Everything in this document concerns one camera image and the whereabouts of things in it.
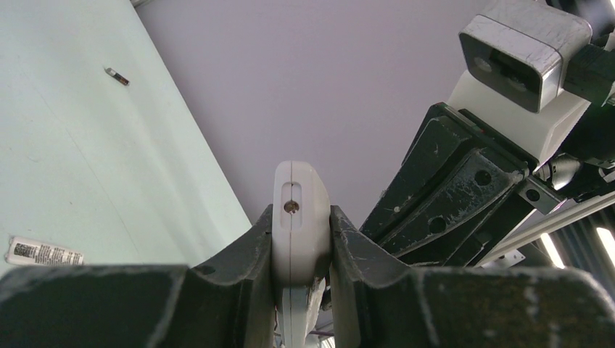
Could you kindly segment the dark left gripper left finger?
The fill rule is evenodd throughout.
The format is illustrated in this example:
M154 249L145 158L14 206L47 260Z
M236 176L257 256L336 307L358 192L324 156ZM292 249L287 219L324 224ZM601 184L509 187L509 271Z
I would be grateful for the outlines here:
M203 263L15 268L3 347L271 347L272 207Z

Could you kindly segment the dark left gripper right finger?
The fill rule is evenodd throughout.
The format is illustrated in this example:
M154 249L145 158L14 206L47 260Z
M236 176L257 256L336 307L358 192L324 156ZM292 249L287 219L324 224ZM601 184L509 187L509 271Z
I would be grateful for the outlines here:
M614 301L567 268L411 267L331 207L337 347L612 347Z

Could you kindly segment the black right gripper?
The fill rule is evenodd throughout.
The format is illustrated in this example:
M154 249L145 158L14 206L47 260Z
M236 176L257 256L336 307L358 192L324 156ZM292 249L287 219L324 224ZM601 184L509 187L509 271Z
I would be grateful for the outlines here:
M476 265L533 209L564 204L537 167L471 112L437 103L360 231L408 265Z

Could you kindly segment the white remote control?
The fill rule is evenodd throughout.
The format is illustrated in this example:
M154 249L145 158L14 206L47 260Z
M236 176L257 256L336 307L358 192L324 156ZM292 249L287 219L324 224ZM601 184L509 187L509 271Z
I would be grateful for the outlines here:
M303 347L315 328L331 264L331 207L306 162L278 165L273 186L271 272L286 347Z

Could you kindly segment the white battery compartment cover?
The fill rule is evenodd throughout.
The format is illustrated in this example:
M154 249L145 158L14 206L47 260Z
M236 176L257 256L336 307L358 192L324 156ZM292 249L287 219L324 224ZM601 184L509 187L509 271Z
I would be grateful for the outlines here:
M11 265L63 266L84 264L84 255L80 252L18 236L13 236L9 240L9 249L4 255L4 259Z

